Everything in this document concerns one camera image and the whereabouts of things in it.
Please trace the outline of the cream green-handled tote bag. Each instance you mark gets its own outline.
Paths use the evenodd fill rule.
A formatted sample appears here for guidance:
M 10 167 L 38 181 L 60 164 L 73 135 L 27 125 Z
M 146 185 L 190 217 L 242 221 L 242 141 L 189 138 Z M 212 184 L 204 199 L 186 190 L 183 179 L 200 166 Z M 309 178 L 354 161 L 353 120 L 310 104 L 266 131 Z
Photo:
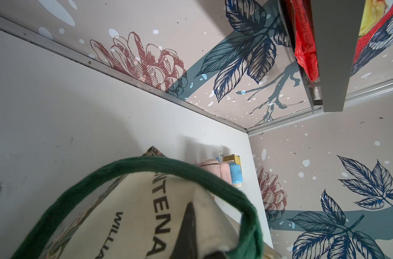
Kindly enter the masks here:
M 278 259 L 256 208 L 214 174 L 157 155 L 105 165 L 66 190 L 15 259 Z

